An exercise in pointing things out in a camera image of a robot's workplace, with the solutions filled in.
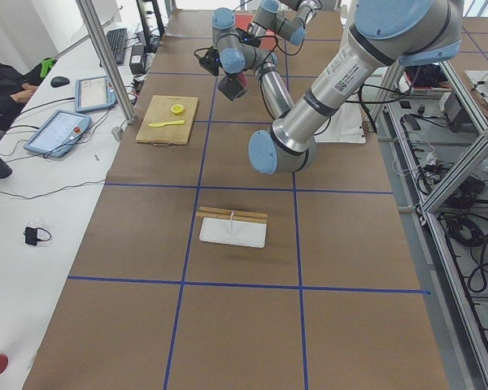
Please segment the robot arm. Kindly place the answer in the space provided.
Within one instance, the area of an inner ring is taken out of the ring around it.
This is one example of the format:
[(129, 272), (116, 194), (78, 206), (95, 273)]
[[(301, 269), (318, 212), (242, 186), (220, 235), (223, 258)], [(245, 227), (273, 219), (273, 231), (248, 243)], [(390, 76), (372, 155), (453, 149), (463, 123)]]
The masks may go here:
[(461, 1), (359, 1), (347, 42), (310, 88), (293, 102), (277, 71), (277, 57), (244, 43), (235, 14), (218, 8), (212, 39), (226, 76), (219, 88), (229, 99), (241, 97), (243, 72), (252, 70), (273, 113), (269, 129), (250, 138), (248, 156), (263, 174), (296, 172), (316, 156), (315, 133), (380, 67), (394, 62), (418, 66), (455, 57), (460, 50)]
[(221, 68), (226, 74), (234, 75), (276, 62), (274, 49), (260, 47), (265, 38), (281, 37), (295, 46), (302, 45), (307, 24), (327, 6), (323, 1), (283, 3), (296, 11), (293, 19), (278, 12), (280, 1), (262, 1), (245, 32), (237, 30), (234, 11), (225, 7), (216, 9), (211, 19), (213, 45), (199, 63), (215, 76)]

